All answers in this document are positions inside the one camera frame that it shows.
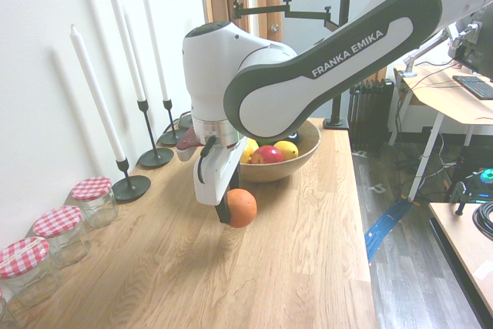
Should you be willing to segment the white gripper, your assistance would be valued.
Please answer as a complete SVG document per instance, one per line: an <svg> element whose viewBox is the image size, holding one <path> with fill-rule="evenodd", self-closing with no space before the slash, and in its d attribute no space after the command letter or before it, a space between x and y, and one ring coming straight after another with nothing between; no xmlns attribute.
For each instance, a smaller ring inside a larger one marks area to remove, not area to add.
<svg viewBox="0 0 493 329"><path fill-rule="evenodd" d="M226 188L240 188L240 157L243 154L244 140L231 148L209 139L200 152L193 169L196 199L199 203L215 206L221 223L231 222L231 211L227 204Z"/></svg>

